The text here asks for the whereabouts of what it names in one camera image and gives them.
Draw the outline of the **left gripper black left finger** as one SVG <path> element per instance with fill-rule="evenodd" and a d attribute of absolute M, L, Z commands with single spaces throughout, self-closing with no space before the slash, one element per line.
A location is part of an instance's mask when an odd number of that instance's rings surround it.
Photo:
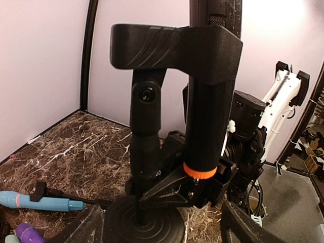
<path fill-rule="evenodd" d="M 90 205 L 60 233 L 46 242 L 103 242 L 104 211 L 99 205 Z"/>

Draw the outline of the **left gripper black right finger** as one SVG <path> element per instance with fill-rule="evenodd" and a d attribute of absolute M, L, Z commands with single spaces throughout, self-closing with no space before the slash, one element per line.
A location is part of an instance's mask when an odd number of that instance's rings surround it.
<path fill-rule="evenodd" d="M 284 242 L 227 200 L 222 205 L 220 231 L 223 242 Z"/>

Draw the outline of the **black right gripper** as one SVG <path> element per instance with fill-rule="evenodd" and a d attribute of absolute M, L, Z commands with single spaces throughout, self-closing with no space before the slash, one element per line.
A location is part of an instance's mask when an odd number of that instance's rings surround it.
<path fill-rule="evenodd" d="M 208 203 L 215 206 L 223 197 L 237 172 L 236 164 L 221 157 L 212 177 L 192 177 L 184 170 L 184 142 L 183 133 L 168 133 L 159 151 L 159 168 L 148 178 L 148 188 L 139 198 L 141 208 L 202 208 Z"/>

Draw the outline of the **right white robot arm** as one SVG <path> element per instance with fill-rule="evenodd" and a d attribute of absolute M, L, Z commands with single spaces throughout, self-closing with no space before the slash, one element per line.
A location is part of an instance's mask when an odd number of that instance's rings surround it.
<path fill-rule="evenodd" d="M 276 64 L 275 81 L 259 100 L 235 91 L 221 154 L 211 170 L 212 157 L 192 169 L 185 162 L 187 141 L 171 131 L 158 147 L 160 89 L 165 68 L 133 67 L 131 101 L 131 173 L 126 193 L 135 198 L 134 214 L 145 223 L 153 217 L 173 216 L 175 208 L 215 206 L 224 194 L 247 209 L 247 187 L 262 174 L 269 148 L 292 109 L 301 105 L 310 76 L 294 74 L 283 62 Z"/>

